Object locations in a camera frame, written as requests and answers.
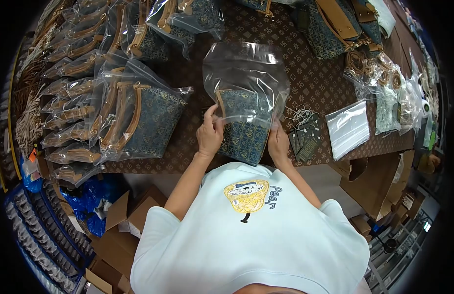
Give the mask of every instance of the white string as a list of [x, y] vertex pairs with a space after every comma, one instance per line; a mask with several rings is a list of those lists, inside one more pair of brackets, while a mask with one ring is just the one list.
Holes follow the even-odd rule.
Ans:
[[296, 109], [290, 109], [286, 106], [287, 109], [294, 112], [294, 116], [292, 118], [286, 117], [287, 119], [292, 120], [292, 127], [297, 131], [305, 131], [307, 132], [309, 128], [299, 129], [300, 126], [304, 126], [307, 123], [311, 122], [315, 129], [317, 130], [317, 121], [320, 118], [320, 114], [318, 112], [313, 112], [311, 109], [306, 109], [304, 104], [300, 104], [296, 107]]

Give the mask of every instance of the cardboard box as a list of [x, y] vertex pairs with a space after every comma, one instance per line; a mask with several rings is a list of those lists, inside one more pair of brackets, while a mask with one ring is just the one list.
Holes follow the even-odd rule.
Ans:
[[129, 192], [127, 191], [109, 207], [106, 217], [106, 230], [128, 220], [142, 233], [148, 209], [153, 206], [163, 207], [166, 201], [167, 198], [155, 185], [150, 186], [144, 194], [136, 199], [131, 199], [131, 201], [129, 201]]
[[85, 269], [85, 278], [105, 294], [129, 293], [130, 282], [127, 277], [111, 267], [100, 256]]
[[357, 215], [355, 217], [350, 218], [350, 222], [358, 231], [358, 233], [360, 233], [363, 237], [366, 237], [367, 235], [369, 235], [369, 232], [371, 232], [371, 227], [363, 219], [362, 215]]
[[399, 181], [392, 183], [400, 162], [398, 152], [368, 158], [367, 167], [356, 179], [343, 177], [340, 187], [348, 193], [375, 221], [398, 203], [412, 168], [414, 151], [403, 153], [404, 167]]
[[119, 232], [117, 225], [129, 220], [142, 232], [148, 209], [164, 206], [166, 200], [154, 185], [136, 199], [129, 199], [129, 192], [126, 192], [108, 209], [106, 233], [100, 239], [92, 238], [94, 252], [119, 273], [130, 277], [139, 239], [129, 233]]

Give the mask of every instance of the cartoon face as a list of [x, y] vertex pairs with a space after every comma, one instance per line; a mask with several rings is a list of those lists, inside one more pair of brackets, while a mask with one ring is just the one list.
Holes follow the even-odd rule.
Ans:
[[263, 189], [262, 184], [257, 184], [256, 182], [249, 182], [246, 184], [236, 184], [234, 189], [230, 190], [228, 193], [230, 195], [248, 195], [254, 192], [258, 192]]
[[224, 194], [235, 211], [251, 213], [263, 206], [268, 188], [265, 180], [242, 181], [225, 187]]

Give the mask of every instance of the cardboard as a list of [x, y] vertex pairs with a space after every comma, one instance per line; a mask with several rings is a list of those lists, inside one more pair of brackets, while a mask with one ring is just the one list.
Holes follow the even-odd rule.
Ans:
[[354, 228], [360, 233], [363, 237], [369, 235], [371, 232], [371, 227], [368, 223], [363, 219], [362, 215], [357, 215], [350, 219], [351, 223], [353, 224]]
[[119, 273], [130, 277], [139, 239], [111, 228], [99, 239], [91, 242], [94, 252]]
[[58, 197], [60, 200], [67, 201], [67, 200], [65, 200], [64, 196], [62, 196], [62, 193], [60, 193], [60, 187], [59, 187], [59, 185], [52, 184], [52, 186], [54, 187], [54, 191], [55, 191], [55, 193], [57, 194], [57, 197]]
[[[368, 158], [367, 167], [356, 179], [342, 176], [340, 187], [348, 193], [375, 221], [379, 221], [391, 211], [392, 204], [398, 203], [404, 189], [414, 151], [404, 152], [404, 169], [399, 181], [392, 183], [400, 162], [398, 152]], [[363, 163], [356, 161], [362, 168]]]
[[328, 165], [342, 177], [349, 181], [354, 181], [365, 171], [366, 166], [368, 165], [368, 159], [359, 158], [353, 160], [341, 160], [330, 162]]
[[96, 288], [101, 290], [103, 293], [113, 294], [113, 287], [105, 280], [95, 275], [89, 269], [85, 269], [85, 278], [88, 280], [88, 282], [92, 283]]
[[151, 185], [145, 193], [136, 199], [129, 199], [129, 191], [127, 191], [108, 208], [106, 230], [128, 220], [142, 232], [147, 211], [153, 206], [165, 206], [166, 200], [167, 198], [155, 185]]
[[60, 201], [60, 206], [62, 206], [62, 209], [64, 210], [66, 215], [74, 215], [74, 210], [66, 201]]

